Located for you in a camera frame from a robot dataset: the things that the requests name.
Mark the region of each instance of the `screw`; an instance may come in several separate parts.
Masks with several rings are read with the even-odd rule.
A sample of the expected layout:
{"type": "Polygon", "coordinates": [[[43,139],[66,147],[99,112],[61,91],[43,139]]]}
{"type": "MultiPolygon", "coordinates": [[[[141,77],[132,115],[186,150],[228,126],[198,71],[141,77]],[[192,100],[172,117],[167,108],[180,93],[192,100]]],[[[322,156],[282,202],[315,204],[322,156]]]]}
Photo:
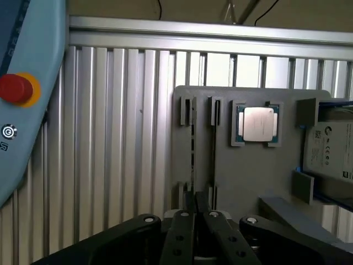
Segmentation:
{"type": "Polygon", "coordinates": [[[154,220],[154,218],[151,218],[151,217],[145,218],[145,222],[153,222],[153,220],[154,220]]]}
{"type": "Polygon", "coordinates": [[[258,222],[258,220],[256,218],[253,217],[248,217],[247,218],[247,222],[251,223],[251,224],[255,224],[258,222]]]}
{"type": "Polygon", "coordinates": [[[215,211],[212,211],[210,212],[209,216],[217,217],[218,213],[216,213],[215,211]]]}

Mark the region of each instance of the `white label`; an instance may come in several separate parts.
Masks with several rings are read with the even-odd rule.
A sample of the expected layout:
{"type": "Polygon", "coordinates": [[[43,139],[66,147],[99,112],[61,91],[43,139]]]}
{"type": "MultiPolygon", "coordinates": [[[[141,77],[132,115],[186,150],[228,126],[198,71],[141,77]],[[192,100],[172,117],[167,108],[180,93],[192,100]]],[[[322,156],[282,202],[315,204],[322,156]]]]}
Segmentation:
{"type": "Polygon", "coordinates": [[[353,182],[353,123],[324,122],[307,132],[304,170],[353,182]]]}

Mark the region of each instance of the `aluminum profile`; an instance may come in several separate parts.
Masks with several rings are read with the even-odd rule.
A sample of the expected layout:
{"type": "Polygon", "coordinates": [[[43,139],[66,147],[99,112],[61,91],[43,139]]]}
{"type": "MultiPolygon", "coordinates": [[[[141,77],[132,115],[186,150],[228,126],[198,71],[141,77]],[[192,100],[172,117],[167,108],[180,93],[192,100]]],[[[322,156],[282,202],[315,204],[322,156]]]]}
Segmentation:
{"type": "Polygon", "coordinates": [[[352,34],[339,33],[339,43],[315,31],[213,25],[217,35],[208,25],[186,32],[187,23],[129,21],[71,19],[47,122],[1,209],[0,265],[29,264],[140,213],[163,216],[176,86],[324,89],[352,99],[352,34]]]}

